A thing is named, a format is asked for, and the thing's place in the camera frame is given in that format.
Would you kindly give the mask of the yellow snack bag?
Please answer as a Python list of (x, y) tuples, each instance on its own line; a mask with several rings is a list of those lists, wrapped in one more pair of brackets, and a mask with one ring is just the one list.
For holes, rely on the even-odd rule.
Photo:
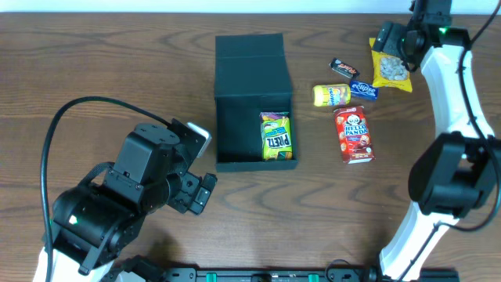
[(402, 91), (413, 90), (410, 73), (402, 65), (402, 60), (384, 52), (371, 51), (373, 59), (374, 88), (397, 88)]

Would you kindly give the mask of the black gift box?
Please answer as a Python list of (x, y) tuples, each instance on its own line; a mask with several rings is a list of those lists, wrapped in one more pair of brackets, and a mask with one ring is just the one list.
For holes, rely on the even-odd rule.
[[(252, 172), (297, 167), (293, 86), (281, 34), (221, 35), (215, 38), (214, 100), (216, 170)], [(263, 159), (262, 112), (286, 112), (290, 160)]]

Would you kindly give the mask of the green pretz box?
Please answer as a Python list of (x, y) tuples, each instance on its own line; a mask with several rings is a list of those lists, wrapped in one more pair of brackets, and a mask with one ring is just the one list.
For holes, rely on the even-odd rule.
[(262, 158), (264, 161), (285, 161), (293, 157), (288, 112), (261, 112)]

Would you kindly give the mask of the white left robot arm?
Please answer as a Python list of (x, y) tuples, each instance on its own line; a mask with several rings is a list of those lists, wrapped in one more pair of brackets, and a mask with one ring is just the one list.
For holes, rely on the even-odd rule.
[(125, 138), (117, 160), (96, 165), (52, 206), (52, 249), (43, 248), (36, 281), (115, 280), (114, 260), (165, 205), (184, 214), (203, 212), (215, 175), (189, 172), (211, 141), (194, 123), (142, 123)]

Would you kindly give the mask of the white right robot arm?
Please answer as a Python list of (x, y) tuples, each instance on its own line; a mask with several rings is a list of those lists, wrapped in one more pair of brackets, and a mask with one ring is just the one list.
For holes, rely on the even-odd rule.
[(409, 173), (409, 209), (361, 281), (454, 281), (455, 271), (425, 270), (441, 237), (500, 193), (500, 141), (481, 109), (471, 70), (476, 37), (454, 27), (449, 0), (414, 0), (407, 24), (384, 23), (373, 49), (397, 56), (425, 78), (435, 140)]

